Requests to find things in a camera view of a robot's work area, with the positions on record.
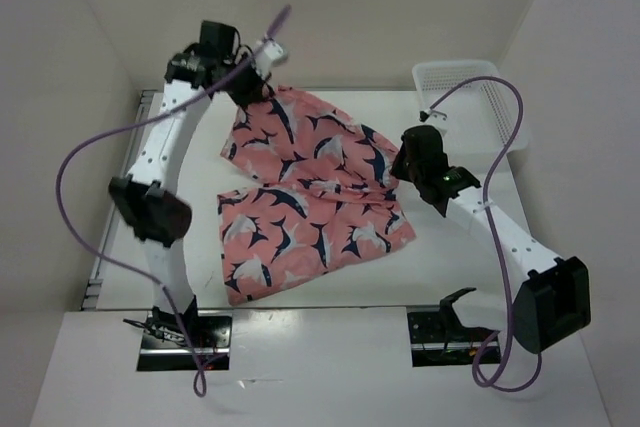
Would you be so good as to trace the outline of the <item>pink patterned shorts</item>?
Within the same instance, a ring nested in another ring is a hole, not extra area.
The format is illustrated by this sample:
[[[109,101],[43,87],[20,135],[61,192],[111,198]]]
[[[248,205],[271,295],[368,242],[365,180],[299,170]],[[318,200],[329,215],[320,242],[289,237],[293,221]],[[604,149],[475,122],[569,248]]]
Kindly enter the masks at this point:
[[[414,241],[391,174],[397,153],[305,91],[280,87],[239,108],[221,156],[256,185],[217,197],[228,302],[262,299]]]

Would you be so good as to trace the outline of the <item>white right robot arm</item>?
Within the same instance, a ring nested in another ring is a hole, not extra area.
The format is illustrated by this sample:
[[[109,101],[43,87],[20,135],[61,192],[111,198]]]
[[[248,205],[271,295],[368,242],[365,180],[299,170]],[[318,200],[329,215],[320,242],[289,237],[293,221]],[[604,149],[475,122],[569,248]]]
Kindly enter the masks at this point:
[[[488,197],[486,182],[451,166],[441,133],[407,129],[391,173],[505,264],[507,332],[539,354],[591,323],[590,277],[578,257],[563,258],[536,241]]]

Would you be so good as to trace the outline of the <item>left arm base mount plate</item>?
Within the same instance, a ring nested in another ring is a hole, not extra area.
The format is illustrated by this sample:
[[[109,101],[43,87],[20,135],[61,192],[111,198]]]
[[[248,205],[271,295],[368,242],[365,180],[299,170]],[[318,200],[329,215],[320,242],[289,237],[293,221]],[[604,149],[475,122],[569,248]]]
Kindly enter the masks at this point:
[[[142,331],[136,370],[138,372],[196,371],[184,335],[173,327],[152,326],[153,316],[142,321],[124,320]],[[230,365],[232,315],[204,310],[199,313],[191,343],[205,371],[227,371]]]

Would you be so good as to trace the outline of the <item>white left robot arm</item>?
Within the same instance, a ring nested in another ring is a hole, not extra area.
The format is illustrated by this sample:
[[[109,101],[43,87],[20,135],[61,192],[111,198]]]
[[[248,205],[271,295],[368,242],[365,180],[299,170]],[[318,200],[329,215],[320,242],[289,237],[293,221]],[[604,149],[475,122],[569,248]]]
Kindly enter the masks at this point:
[[[167,64],[161,119],[150,128],[139,157],[126,175],[109,183],[109,195],[141,243],[155,279],[152,311],[141,327],[156,338],[185,347],[200,332],[183,246],[192,210],[177,195],[196,127],[219,90],[218,82],[231,75],[223,91],[251,103],[262,94],[272,67],[285,57],[285,49],[269,36],[248,49],[241,46],[236,28],[203,22],[199,40]]]

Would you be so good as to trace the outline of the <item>white plastic perforated basket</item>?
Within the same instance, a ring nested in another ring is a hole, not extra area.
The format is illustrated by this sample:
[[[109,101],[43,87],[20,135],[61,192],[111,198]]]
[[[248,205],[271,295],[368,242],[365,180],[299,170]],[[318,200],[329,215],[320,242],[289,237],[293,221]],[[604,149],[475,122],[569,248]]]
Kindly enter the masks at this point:
[[[517,101],[509,88],[477,80],[439,100],[457,84],[480,76],[498,77],[486,60],[432,61],[414,65],[412,76],[421,110],[438,110],[448,116],[443,133],[449,154],[497,154],[513,132]]]

